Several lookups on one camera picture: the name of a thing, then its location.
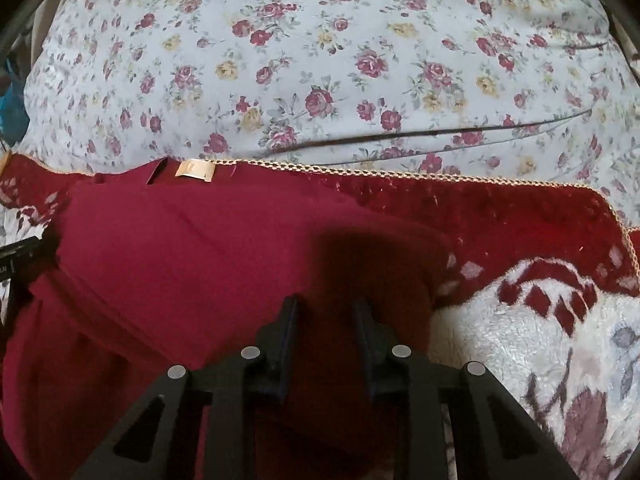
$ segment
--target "white floral fabric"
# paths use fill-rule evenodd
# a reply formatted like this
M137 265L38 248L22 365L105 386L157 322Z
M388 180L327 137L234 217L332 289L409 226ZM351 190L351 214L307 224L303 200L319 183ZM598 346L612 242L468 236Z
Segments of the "white floral fabric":
M68 0L18 150L590 184L640 224L638 85L598 0Z

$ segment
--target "blue plastic bag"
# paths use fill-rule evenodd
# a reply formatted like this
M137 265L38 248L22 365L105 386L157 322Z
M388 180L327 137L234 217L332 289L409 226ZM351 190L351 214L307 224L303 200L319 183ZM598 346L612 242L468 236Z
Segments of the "blue plastic bag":
M11 76L9 88L0 97L0 136L9 146L13 146L24 137L29 127L29 116L24 109L24 84L7 60L6 69Z

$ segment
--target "gold braided trim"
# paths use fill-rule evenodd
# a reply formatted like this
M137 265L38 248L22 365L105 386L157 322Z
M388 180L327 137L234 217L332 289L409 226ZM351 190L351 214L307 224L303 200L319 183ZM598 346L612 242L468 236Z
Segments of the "gold braided trim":
M23 155L28 159L35 162L41 168L44 168L47 171L51 171L52 173L58 174L84 174L87 176L93 176L93 173L86 173L84 171L57 171L52 170L46 164L37 160L31 155ZM630 232L635 230L640 230L640 227L635 227L628 230L620 216L613 209L613 206L607 200L600 190L594 189L591 186L587 186L586 184L568 184L564 182L542 182L540 180L517 180L512 178L488 178L482 176L463 176L463 175L448 175L448 174L436 174L436 173L411 173L409 171L378 171L378 170L345 170L342 168L331 168L328 166L308 166L306 164L295 164L292 162L273 162L271 160L255 160L250 158L236 158L236 159L211 159L212 162L219 164L220 166L234 166L238 162L243 162L245 164L251 164L252 166L260 166L262 168L268 168L269 170L277 170L277 171L295 171L297 173L314 173L314 174L331 174L331 175L341 175L341 176L379 176L383 178L409 178L412 180L440 180L443 182L477 182L478 184L497 184L499 186L535 186L535 187L573 187L576 189L588 189L597 193L602 197L604 202L609 207L609 211L616 219L620 232L622 233L624 244L626 245L626 250L631 257L631 263L633 265L634 271L636 272L636 279L638 280L638 285L640 286L640 263L638 262L638 255L636 254L636 250L634 245L631 243Z

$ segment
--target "clothing tag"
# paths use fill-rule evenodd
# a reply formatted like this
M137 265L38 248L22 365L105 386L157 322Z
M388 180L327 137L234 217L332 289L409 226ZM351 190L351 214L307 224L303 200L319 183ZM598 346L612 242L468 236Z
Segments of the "clothing tag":
M188 158L178 167L175 176L191 176L205 182L211 182L213 172L216 171L216 163L213 160L198 160Z

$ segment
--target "red blanket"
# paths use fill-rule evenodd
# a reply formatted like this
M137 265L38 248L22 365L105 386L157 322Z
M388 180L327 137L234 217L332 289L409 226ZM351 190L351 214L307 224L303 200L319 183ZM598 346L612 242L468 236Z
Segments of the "red blanket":
M261 479L357 478L389 457L393 416L367 403L350 327L357 296L427 351L435 310L502 277L497 304L524 302L569 340L604 292L638 295L628 236L589 189L249 164L220 166L206 184L175 179L170 162L150 186L153 165L57 176L54 191L11 183L20 164L29 163L14 159L0 190L20 189L17 205L34 205L26 213L38 221L53 216L60 239L4 358L4 433L36 479L69 478L157 374L250 344L292 292L306 308L288 403L259 414ZM523 294L545 279L574 293ZM613 470L616 457L606 459Z

